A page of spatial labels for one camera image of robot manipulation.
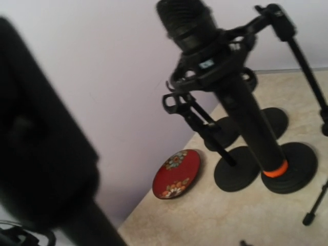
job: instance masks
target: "floral pattern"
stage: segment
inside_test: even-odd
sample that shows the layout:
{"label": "floral pattern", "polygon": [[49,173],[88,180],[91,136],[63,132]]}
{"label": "floral pattern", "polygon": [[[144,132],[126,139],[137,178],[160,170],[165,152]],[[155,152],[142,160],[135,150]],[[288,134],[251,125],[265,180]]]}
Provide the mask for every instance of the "floral pattern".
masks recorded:
{"label": "floral pattern", "polygon": [[180,195],[180,193],[186,189],[188,181],[189,178],[186,178],[184,181],[175,181],[174,184],[168,185],[166,190],[163,191],[159,197],[168,199]]}
{"label": "floral pattern", "polygon": [[166,170],[171,170],[172,168],[177,168],[187,155],[188,151],[187,150],[182,150],[175,155],[171,156],[170,159],[168,159],[165,163],[164,166]]}

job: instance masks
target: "beige floor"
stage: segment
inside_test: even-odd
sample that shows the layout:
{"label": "beige floor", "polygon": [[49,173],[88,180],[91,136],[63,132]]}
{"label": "beige floor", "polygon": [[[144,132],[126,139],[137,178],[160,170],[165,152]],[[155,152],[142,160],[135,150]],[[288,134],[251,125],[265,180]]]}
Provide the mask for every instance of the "beige floor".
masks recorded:
{"label": "beige floor", "polygon": [[[328,72],[316,72],[316,76],[328,97]],[[289,195],[270,192],[260,177],[242,191],[223,192],[213,178],[219,155],[206,150],[195,134],[186,148],[203,152],[200,180],[185,196],[174,200],[159,200],[150,191],[119,228],[130,246],[239,246],[242,239],[254,246],[328,245],[328,197],[313,224],[302,225],[328,178],[328,137],[320,132],[314,96],[301,73],[260,75],[255,96],[261,108],[280,107],[289,114],[290,126],[280,144],[300,141],[315,148],[319,168],[313,181]],[[222,107],[212,116],[225,116]],[[243,145],[240,137],[229,149]]]}

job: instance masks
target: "orange ring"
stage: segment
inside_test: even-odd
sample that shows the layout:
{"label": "orange ring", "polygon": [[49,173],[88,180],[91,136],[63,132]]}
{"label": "orange ring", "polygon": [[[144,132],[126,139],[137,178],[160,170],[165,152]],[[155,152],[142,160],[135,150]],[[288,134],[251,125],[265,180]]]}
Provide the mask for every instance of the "orange ring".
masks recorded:
{"label": "orange ring", "polygon": [[279,167],[277,170],[275,171],[271,171],[271,172],[266,172],[263,171],[263,173],[265,174],[265,176],[270,177],[270,178],[276,178],[281,176],[282,174],[284,174],[288,169],[288,161],[284,160],[281,167]]}

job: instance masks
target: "white wall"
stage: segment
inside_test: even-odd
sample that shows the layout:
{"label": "white wall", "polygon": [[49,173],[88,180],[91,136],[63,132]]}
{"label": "white wall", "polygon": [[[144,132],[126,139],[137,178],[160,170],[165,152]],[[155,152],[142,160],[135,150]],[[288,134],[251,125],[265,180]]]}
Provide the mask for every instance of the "white wall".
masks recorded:
{"label": "white wall", "polygon": [[[167,115],[161,96],[179,50],[166,39],[154,0],[0,0],[0,13],[24,36],[52,85],[101,155],[97,201],[118,225],[150,188],[161,163],[191,137],[183,119]],[[298,26],[315,67],[328,66],[324,0],[279,0]],[[207,0],[222,28],[247,23],[264,0]],[[297,65],[271,30],[259,35],[249,65]],[[198,94],[211,110],[215,99]]]}

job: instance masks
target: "microphone grille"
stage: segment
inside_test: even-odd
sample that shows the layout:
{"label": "microphone grille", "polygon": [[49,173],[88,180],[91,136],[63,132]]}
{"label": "microphone grille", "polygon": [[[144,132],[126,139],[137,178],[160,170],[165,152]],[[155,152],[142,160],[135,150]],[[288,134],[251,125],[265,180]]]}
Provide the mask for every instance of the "microphone grille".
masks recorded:
{"label": "microphone grille", "polygon": [[156,9],[167,32],[188,31],[207,7],[200,0],[161,0]]}

